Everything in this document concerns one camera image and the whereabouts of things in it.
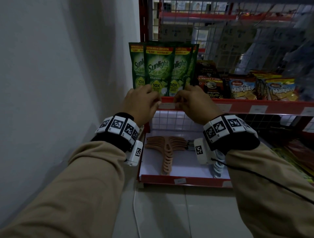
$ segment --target shelf label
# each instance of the shelf label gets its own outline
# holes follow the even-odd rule
[[[222,104],[222,103],[216,103],[216,105],[219,107],[220,110],[222,110],[224,113],[228,113],[231,109],[232,104]]]
[[[250,114],[265,114],[268,106],[265,105],[252,105],[249,111]]]
[[[158,108],[159,109],[175,109],[176,104],[172,102],[164,102],[164,103],[161,103]]]
[[[180,178],[180,179],[174,179],[175,184],[182,184],[182,183],[186,183],[187,180],[185,178]]]
[[[222,183],[222,187],[232,187],[231,181],[224,181],[224,182]]]
[[[314,107],[304,107],[301,116],[314,116]]]

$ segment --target green pouch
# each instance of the green pouch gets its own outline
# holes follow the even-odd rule
[[[187,72],[189,70],[192,53],[192,44],[179,44],[176,46],[169,96],[173,97],[179,90],[183,89],[188,78]]]
[[[169,96],[170,80],[175,58],[175,45],[147,43],[144,50],[146,84],[161,96]]]
[[[144,46],[145,43],[129,43],[134,89],[145,85]]]
[[[193,53],[192,53],[192,58],[191,58],[191,63],[189,66],[189,70],[187,71],[187,81],[186,84],[190,85],[191,84],[191,80],[194,78],[194,71],[195,71],[195,65],[196,65],[196,61],[197,61],[197,54],[198,54],[198,47],[199,44],[192,44],[194,46],[193,48]]]

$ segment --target floor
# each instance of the floor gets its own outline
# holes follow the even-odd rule
[[[113,238],[137,238],[133,213],[137,167],[124,168],[126,181]],[[241,220],[231,189],[147,185],[138,189],[135,212],[141,238],[252,237]]]

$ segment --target hand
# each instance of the hand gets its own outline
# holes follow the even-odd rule
[[[176,107],[182,109],[194,122],[205,125],[223,112],[199,86],[186,85],[174,98]]]
[[[159,93],[152,92],[152,86],[147,84],[128,91],[123,100],[121,112],[133,116],[134,122],[140,127],[154,117],[160,103]]]

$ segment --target sleeve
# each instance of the sleeve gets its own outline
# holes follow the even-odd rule
[[[226,161],[314,200],[314,188],[263,143],[249,151],[230,150]],[[313,237],[314,205],[254,174],[228,171],[240,215],[254,237]]]
[[[0,237],[111,237],[124,184],[120,162],[125,158],[107,142],[83,144]]]

